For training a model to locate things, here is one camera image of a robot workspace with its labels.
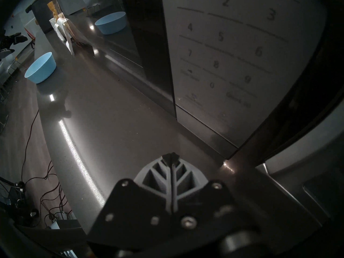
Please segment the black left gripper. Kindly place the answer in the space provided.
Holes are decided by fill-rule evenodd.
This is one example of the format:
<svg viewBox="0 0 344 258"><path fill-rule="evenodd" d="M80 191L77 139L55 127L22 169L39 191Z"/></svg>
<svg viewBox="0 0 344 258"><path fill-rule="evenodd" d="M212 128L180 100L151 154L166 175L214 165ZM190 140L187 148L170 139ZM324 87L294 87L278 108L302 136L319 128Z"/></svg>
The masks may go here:
<svg viewBox="0 0 344 258"><path fill-rule="evenodd" d="M5 59L7 56L15 52L14 49L10 49L11 44L19 44L28 41L28 38L21 34L21 32L15 33L11 36L4 34L0 35L0 60Z"/></svg>

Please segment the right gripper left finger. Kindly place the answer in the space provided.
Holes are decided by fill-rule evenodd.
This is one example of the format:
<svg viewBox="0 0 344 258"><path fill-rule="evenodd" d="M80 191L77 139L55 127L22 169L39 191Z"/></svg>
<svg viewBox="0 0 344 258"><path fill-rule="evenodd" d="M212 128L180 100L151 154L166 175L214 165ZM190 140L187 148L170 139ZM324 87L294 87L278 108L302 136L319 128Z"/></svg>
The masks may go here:
<svg viewBox="0 0 344 258"><path fill-rule="evenodd" d="M174 153L167 153L143 167L134 182L164 201L168 213L174 212Z"/></svg>

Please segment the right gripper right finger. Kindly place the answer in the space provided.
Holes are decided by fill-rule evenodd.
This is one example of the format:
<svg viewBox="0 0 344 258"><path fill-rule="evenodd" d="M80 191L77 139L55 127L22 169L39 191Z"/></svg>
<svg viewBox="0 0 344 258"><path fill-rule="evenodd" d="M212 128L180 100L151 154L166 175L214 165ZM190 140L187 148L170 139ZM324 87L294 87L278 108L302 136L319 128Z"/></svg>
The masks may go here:
<svg viewBox="0 0 344 258"><path fill-rule="evenodd" d="M194 165L173 154L173 212L176 213L183 201L199 192L208 179Z"/></svg>

